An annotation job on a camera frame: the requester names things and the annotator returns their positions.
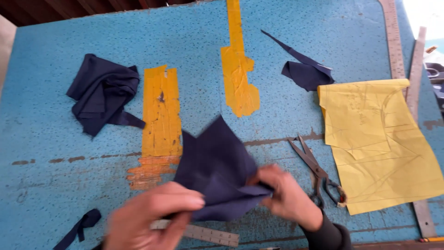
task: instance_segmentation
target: dark blue fabric scrap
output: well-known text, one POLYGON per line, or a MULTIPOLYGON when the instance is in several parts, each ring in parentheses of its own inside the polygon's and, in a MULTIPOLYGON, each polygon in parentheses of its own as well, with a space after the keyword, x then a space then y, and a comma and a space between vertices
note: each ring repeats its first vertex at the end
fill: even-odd
POLYGON ((74 242, 76 235, 79 236, 79 242, 85 240, 84 228, 93 227, 102 217, 99 210, 92 209, 88 211, 69 231, 65 237, 53 248, 53 250, 65 250, 74 242))
POLYGON ((201 192, 206 202, 193 212, 193 220, 237 219, 272 193, 265 185, 245 185, 258 166, 222 116, 197 138, 186 131, 182 136, 183 153, 174 181, 201 192))
POLYGON ((293 48, 283 44, 281 41, 274 38, 267 32, 263 30, 261 31, 277 42, 284 50, 286 50, 286 52, 301 62, 286 62, 284 68, 282 69, 282 75, 293 79, 298 86, 307 91, 316 91, 319 85, 328 85, 334 82, 333 78, 331 77, 331 69, 326 68, 315 60, 295 51, 293 48))
POLYGON ((106 123, 143 129, 144 121, 123 110, 136 94, 139 81, 136 66, 127 68, 86 54, 66 93, 77 101, 71 110, 83 132, 94 137, 106 123))

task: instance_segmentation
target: right hand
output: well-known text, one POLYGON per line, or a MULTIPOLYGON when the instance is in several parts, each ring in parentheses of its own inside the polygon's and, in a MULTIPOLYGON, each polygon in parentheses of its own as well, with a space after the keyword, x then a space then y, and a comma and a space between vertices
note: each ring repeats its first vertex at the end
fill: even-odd
POLYGON ((274 188, 273 197, 262 200, 272 214, 297 222, 307 231, 318 231, 322 226, 321 209, 308 197, 289 172, 283 171, 277 164, 266 165, 258 169, 247 184, 259 181, 274 188))

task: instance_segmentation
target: scissor blade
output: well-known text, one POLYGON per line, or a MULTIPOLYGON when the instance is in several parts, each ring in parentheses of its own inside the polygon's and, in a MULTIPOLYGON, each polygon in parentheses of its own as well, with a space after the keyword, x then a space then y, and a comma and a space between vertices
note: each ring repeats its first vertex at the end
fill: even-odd
POLYGON ((293 147, 294 151, 297 152, 297 154, 302 158, 302 160, 310 167, 310 169, 313 171, 313 173, 317 176, 316 168, 319 167, 319 165, 316 162, 313 162, 308 155, 306 155, 302 150, 300 150, 290 139, 288 142, 293 147))
POLYGON ((304 148, 305 154, 308 155, 308 157, 310 157, 310 160, 316 163, 316 165, 319 165, 313 153, 311 152, 310 148, 307 146, 307 144, 305 144, 304 139, 302 139, 302 136, 299 133, 297 133, 297 135, 299 136, 299 141, 301 142, 302 147, 304 148))

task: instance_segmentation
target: scissors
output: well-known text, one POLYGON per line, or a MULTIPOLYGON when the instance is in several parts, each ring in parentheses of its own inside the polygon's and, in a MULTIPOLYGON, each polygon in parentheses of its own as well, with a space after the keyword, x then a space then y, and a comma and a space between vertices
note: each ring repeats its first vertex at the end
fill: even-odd
POLYGON ((299 141, 302 144, 302 147, 304 148, 305 153, 302 150, 300 150, 290 139, 288 139, 288 142, 291 144, 294 151, 296 151, 297 154, 305 161, 308 167, 310 167, 311 171, 313 171, 313 174, 316 177, 316 191, 315 194, 310 198, 318 207, 324 208, 324 199, 322 199, 320 187, 323 179, 325 179, 324 190, 327 192, 327 194, 330 196, 330 198, 336 204, 336 206, 345 207, 347 205, 347 194, 345 193, 344 189, 339 184, 330 180, 329 175, 319 166, 319 164, 317 163, 316 159, 314 158, 307 144, 305 144, 302 137, 299 134, 297 135, 299 137, 299 141), (336 188, 336 190, 340 195, 339 201, 330 193, 330 190, 328 189, 329 186, 336 188))

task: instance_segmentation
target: left hand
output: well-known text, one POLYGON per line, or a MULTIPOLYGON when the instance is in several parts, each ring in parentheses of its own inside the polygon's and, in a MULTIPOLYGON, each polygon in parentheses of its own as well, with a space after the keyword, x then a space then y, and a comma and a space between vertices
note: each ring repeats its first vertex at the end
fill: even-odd
POLYGON ((176 182, 142 193, 114 211, 108 220, 104 250, 173 250, 179 244, 191 211, 203 208, 203 195, 176 182), (154 220, 177 213, 164 230, 151 230, 154 220))

